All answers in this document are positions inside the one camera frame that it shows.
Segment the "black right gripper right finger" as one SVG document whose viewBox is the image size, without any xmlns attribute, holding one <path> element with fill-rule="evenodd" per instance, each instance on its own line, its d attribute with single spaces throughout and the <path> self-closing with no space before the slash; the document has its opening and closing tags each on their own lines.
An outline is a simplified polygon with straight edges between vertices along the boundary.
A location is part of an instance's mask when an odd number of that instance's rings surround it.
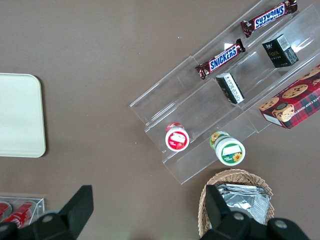
<svg viewBox="0 0 320 240">
<path fill-rule="evenodd" d="M 272 218 L 267 225 L 245 213 L 231 211 L 215 185 L 206 186 L 206 212 L 212 228 L 202 240 L 308 240 L 306 233 L 293 221 Z"/>
</svg>

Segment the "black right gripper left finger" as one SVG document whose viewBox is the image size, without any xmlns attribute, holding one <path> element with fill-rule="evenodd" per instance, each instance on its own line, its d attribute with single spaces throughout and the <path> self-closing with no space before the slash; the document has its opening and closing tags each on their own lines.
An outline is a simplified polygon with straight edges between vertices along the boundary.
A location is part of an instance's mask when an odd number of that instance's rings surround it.
<svg viewBox="0 0 320 240">
<path fill-rule="evenodd" d="M 58 213 L 47 213 L 18 229 L 13 222 L 0 224 L 2 240 L 76 240 L 94 211 L 93 188 L 83 185 Z"/>
</svg>

